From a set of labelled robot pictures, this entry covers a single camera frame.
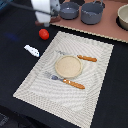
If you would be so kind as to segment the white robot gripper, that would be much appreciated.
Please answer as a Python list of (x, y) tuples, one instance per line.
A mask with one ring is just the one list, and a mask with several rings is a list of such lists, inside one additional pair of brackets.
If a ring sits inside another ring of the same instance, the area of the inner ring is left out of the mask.
[(35, 15), (39, 23), (43, 23), (45, 27), (50, 25), (52, 18), (59, 15), (59, 0), (31, 0)]

